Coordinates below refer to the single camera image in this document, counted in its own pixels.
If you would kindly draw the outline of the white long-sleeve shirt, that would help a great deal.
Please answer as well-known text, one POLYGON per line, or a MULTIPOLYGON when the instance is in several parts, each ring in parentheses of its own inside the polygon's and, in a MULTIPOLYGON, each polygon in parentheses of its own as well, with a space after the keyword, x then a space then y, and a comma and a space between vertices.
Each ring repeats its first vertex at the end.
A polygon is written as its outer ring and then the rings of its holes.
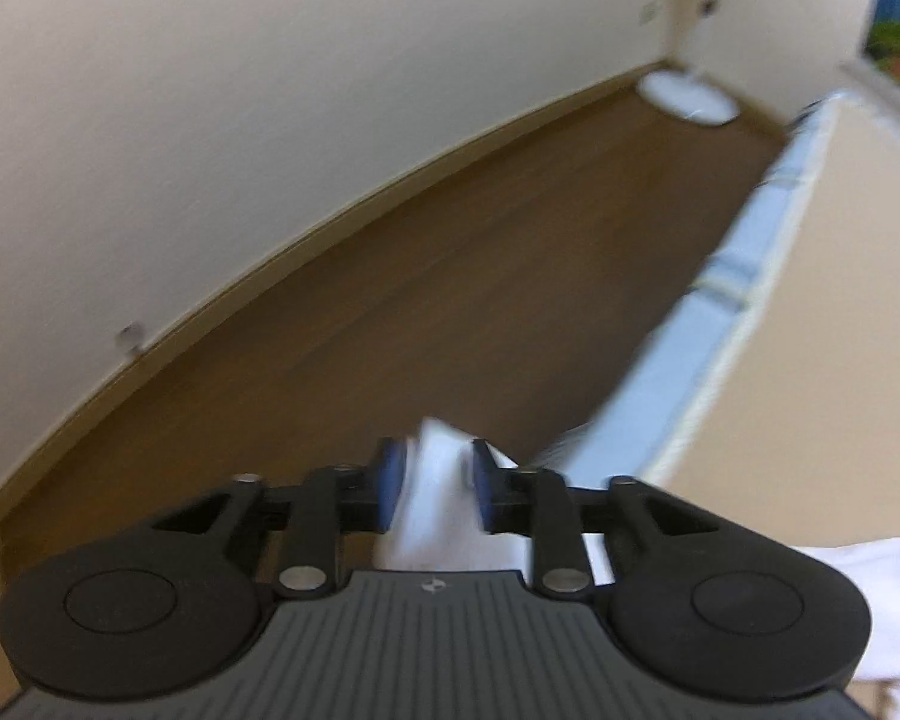
MULTIPOLYGON (((530 541, 482 529, 471 479, 471 434, 438 419, 406 444, 397 516, 374 548, 386 571, 530 572, 530 541)), ((800 550, 842 572, 870 606, 871 635, 852 692, 878 718, 900 718, 900 538, 800 550)))

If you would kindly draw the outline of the beige mattress with striped edge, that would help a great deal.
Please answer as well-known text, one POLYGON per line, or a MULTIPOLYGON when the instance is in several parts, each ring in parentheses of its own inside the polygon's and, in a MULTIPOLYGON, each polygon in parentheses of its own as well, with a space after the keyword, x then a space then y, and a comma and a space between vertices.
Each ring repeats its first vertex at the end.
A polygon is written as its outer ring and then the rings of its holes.
POLYGON ((857 94, 792 143, 600 410, 546 457, 792 544, 900 536, 900 128, 857 94))

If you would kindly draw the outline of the white standing fan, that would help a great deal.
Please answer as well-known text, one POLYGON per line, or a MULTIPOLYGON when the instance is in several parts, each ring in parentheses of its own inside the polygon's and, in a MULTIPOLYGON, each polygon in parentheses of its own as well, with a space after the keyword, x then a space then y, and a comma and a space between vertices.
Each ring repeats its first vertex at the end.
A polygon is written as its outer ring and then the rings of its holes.
POLYGON ((637 93, 656 109, 699 127, 723 127, 740 108, 731 94, 709 82, 702 64, 713 17, 724 0, 676 0, 673 50, 667 68, 637 82, 637 93))

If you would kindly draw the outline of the potted green plant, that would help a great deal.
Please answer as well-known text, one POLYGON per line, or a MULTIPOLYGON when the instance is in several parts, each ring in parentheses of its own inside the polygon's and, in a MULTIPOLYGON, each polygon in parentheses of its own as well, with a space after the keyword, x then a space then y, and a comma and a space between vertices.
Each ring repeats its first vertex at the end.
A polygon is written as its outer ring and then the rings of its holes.
POLYGON ((866 36, 865 55, 894 85, 900 86, 900 21, 875 21, 866 36))

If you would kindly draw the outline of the wall socket plate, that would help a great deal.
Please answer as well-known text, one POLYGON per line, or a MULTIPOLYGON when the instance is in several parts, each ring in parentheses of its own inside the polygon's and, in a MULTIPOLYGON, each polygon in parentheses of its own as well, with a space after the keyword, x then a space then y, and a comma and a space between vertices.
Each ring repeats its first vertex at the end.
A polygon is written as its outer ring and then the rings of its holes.
POLYGON ((640 10, 640 21, 642 23, 648 23, 649 21, 653 21, 658 15, 660 11, 660 2, 658 0, 652 0, 648 4, 645 4, 640 10))

